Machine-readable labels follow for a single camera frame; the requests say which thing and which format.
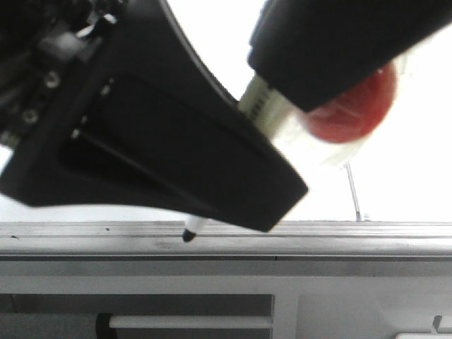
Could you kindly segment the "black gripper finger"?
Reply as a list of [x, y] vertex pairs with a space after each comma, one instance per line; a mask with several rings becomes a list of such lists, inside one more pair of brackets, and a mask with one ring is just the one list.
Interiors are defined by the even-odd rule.
[[450, 1], [267, 1], [248, 63], [309, 112], [449, 23]]
[[123, 3], [11, 148], [2, 194], [32, 207], [156, 207], [271, 230], [306, 184], [239, 111], [166, 1]]

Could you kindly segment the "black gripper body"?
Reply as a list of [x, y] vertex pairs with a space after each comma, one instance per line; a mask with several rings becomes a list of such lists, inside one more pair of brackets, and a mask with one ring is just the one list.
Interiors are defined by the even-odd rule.
[[87, 61], [123, 1], [1, 2], [1, 145], [38, 123], [75, 61]]

